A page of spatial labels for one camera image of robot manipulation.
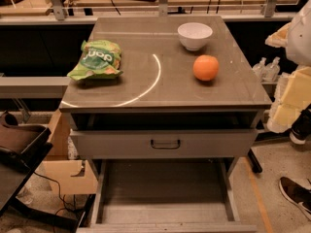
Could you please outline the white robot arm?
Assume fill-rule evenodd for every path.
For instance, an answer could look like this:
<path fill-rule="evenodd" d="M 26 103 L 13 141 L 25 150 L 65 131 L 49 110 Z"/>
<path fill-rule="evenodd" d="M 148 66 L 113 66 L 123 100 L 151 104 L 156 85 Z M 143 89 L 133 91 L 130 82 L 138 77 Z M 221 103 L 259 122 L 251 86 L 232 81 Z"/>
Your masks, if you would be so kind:
<path fill-rule="evenodd" d="M 275 101 L 269 112 L 267 128 L 283 133 L 311 104 L 311 0 L 291 22 L 268 36 L 265 43 L 274 48 L 284 48 L 287 59 L 297 65 L 291 74 L 279 78 Z"/>

